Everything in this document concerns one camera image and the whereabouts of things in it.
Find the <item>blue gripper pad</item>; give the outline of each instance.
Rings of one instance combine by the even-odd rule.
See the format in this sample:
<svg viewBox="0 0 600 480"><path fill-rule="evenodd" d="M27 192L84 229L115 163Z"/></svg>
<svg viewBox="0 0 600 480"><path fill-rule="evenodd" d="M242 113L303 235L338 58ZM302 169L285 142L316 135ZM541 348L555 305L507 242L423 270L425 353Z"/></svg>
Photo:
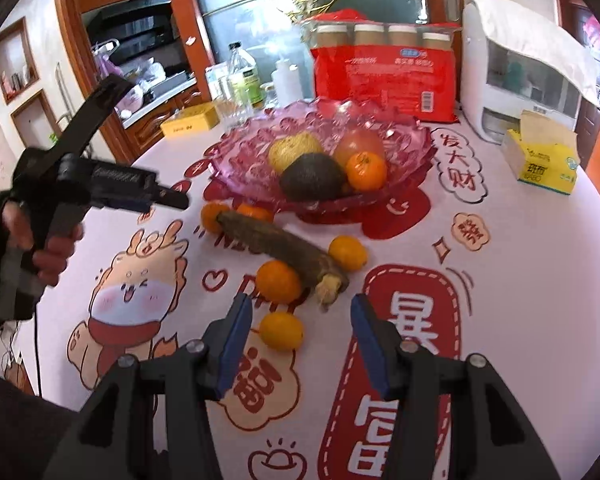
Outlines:
<svg viewBox="0 0 600 480"><path fill-rule="evenodd" d="M378 319L365 294L351 300L351 325L371 385L384 400L397 399L404 386L397 354L400 334L391 322Z"/></svg>
<svg viewBox="0 0 600 480"><path fill-rule="evenodd" d="M251 298L237 294L226 317L209 324L202 336L209 346L205 386L213 390L215 400L234 384L252 319Z"/></svg>

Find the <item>black cable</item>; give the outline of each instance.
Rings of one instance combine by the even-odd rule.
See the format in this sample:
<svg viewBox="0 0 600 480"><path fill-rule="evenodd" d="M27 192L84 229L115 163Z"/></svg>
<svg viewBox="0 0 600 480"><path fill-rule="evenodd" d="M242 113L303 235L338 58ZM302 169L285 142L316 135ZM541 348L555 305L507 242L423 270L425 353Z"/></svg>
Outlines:
<svg viewBox="0 0 600 480"><path fill-rule="evenodd" d="M40 355L38 354L38 310L33 311L33 346L36 353L36 373L38 374L38 396L42 397L42 381L40 380Z"/></svg>

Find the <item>screw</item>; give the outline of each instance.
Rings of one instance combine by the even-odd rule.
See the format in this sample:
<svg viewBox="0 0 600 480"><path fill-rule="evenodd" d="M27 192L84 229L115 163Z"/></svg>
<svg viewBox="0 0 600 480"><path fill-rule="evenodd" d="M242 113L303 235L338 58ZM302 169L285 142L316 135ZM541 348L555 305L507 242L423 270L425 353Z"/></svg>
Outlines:
<svg viewBox="0 0 600 480"><path fill-rule="evenodd" d="M133 357L132 355L129 355L129 354L125 354L125 355L123 355L123 356L120 356L120 357L118 358L118 365L119 365L121 368L129 368L129 367L130 367L130 366L132 366L132 365L133 365L133 363L135 363L135 362L136 362L136 358L135 358L135 357Z"/></svg>
<svg viewBox="0 0 600 480"><path fill-rule="evenodd" d="M190 354L199 354L205 349L205 342L202 339L192 339L186 344L187 352Z"/></svg>
<svg viewBox="0 0 600 480"><path fill-rule="evenodd" d="M418 348L418 343L415 341L403 341L400 343L400 350L407 352L407 354L415 354Z"/></svg>
<svg viewBox="0 0 600 480"><path fill-rule="evenodd" d="M476 368L484 368L487 365L487 359L481 354L472 354L469 357L469 362Z"/></svg>

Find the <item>yellow tissue box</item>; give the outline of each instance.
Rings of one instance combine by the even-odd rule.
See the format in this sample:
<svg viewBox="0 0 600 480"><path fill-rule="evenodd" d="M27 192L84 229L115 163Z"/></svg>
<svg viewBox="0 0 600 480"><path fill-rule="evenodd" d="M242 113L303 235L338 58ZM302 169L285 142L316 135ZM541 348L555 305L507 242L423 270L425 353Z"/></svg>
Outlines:
<svg viewBox="0 0 600 480"><path fill-rule="evenodd" d="M179 114L164 121L160 127L165 137L206 132L220 122L213 103L202 103L184 108Z"/></svg>
<svg viewBox="0 0 600 480"><path fill-rule="evenodd" d="M567 127L543 115L524 111L520 131L507 131L502 152L520 182L571 194L580 159L576 134Z"/></svg>

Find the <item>finger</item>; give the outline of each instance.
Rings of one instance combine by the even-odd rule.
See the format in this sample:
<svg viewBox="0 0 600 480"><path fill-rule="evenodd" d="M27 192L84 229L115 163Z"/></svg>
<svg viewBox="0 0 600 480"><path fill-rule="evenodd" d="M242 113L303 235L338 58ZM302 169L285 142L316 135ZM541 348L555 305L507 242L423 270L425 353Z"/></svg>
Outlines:
<svg viewBox="0 0 600 480"><path fill-rule="evenodd" d="M76 227L74 227L74 231L71 234L71 238L75 242L82 240L84 238L84 225L78 224Z"/></svg>
<svg viewBox="0 0 600 480"><path fill-rule="evenodd" d="M60 274L66 269L66 258L48 251L36 251L33 253L33 264L43 272Z"/></svg>
<svg viewBox="0 0 600 480"><path fill-rule="evenodd" d="M60 280L60 276L58 274L48 272L46 270L41 270L38 273L38 278L44 285L48 286L56 286Z"/></svg>
<svg viewBox="0 0 600 480"><path fill-rule="evenodd" d="M55 256L60 256L65 260L74 254L75 243L70 238L61 238L54 236L46 242L45 252L52 253Z"/></svg>
<svg viewBox="0 0 600 480"><path fill-rule="evenodd" d="M24 251L33 247L33 232L29 219L15 202L7 202L2 209L2 223L16 245Z"/></svg>

